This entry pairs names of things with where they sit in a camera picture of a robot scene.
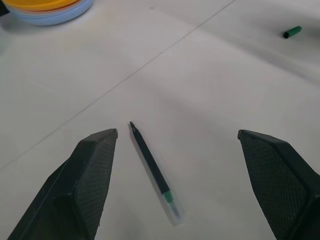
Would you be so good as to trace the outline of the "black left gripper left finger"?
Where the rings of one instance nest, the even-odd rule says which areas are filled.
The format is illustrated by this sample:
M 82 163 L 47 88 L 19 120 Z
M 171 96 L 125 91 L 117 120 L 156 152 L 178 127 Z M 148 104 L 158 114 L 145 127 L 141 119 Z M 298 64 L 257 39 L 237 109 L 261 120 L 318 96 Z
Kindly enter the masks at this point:
M 93 240 L 108 195 L 118 131 L 82 139 L 45 181 L 10 240 Z

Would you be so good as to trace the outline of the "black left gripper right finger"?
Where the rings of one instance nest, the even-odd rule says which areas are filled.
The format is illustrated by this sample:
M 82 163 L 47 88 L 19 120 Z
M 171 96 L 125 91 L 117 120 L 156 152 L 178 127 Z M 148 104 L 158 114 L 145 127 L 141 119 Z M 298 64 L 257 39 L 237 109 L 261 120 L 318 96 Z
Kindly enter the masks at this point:
M 286 141 L 238 132 L 254 195 L 278 240 L 320 238 L 320 176 Z

